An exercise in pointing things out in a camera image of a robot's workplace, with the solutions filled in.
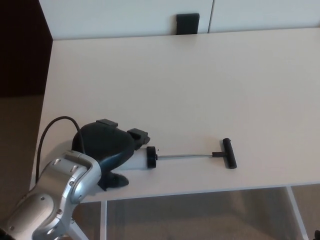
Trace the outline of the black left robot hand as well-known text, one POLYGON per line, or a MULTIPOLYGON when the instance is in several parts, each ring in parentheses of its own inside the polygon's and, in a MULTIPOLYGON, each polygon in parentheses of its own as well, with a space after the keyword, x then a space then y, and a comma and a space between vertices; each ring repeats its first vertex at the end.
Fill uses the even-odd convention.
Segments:
POLYGON ((84 125, 73 137, 71 149, 84 153, 95 159, 101 169, 98 186, 106 191, 109 188, 122 188, 129 180, 112 170, 127 162, 143 145, 148 144, 150 137, 146 131, 132 128, 124 131, 118 124, 101 119, 84 125))

